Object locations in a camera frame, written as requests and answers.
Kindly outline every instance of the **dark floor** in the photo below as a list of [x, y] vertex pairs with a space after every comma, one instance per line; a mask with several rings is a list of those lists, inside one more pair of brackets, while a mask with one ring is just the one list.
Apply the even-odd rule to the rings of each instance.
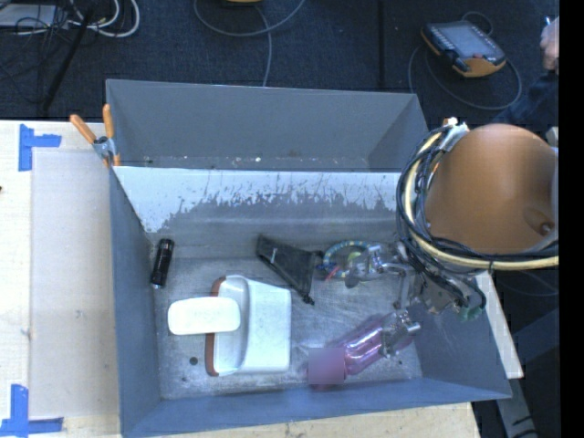
[[[16, 2], [71, 8], [68, 0]], [[75, 3], [82, 11], [90, 8], [90, 0]], [[477, 126], [525, 94], [542, 74], [539, 35], [545, 17], [559, 15], [559, 0], [265, 0], [258, 7], [225, 5], [219, 0], [137, 3], [140, 24], [135, 34], [106, 37], [88, 31], [76, 51], [71, 48], [78, 30], [71, 25], [69, 29], [54, 25], [53, 30], [33, 36], [16, 35], [14, 26], [0, 28], [0, 118], [66, 120], [78, 113], [86, 120], [100, 120], [104, 80], [127, 78], [413, 91], [429, 128], [452, 116]], [[200, 19], [224, 32], [252, 33], [264, 24], [284, 21], [301, 3], [270, 37], [227, 36]], [[111, 0], [98, 3], [96, 16], [107, 18], [112, 12]], [[128, 0], [123, 0], [121, 12], [123, 26], [111, 25], [111, 32], [127, 31], [136, 21]], [[464, 16], [485, 32], [492, 29], [491, 37], [506, 53], [507, 65], [490, 77], [459, 77], [422, 42], [424, 23]], [[18, 29], [26, 31], [26, 22]], [[553, 320], [547, 324], [552, 334], [539, 339], [541, 345], [535, 347], [530, 344], [535, 341], [529, 326], [542, 318], [549, 320], [545, 316], [558, 308], [554, 295], [558, 271], [536, 271], [535, 276], [495, 275], [495, 282], [509, 327], [521, 337], [518, 350], [520, 356], [524, 352], [526, 372], [521, 385], [537, 435], [556, 437], [560, 436], [559, 348], [553, 330], [557, 324]], [[495, 402], [475, 404], [475, 414], [484, 438], [506, 436]]]

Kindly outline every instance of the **colorful object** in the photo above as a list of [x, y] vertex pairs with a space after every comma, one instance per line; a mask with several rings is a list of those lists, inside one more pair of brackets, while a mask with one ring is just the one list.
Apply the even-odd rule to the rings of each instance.
[[10, 388], [10, 418], [0, 424], [0, 436], [27, 438], [31, 433], [60, 432], [63, 417], [57, 419], [28, 420], [28, 389], [19, 384]]
[[33, 148], [58, 148], [61, 137], [58, 135], [35, 136], [35, 130], [20, 124], [20, 148], [18, 154], [18, 170], [31, 171], [33, 168]]

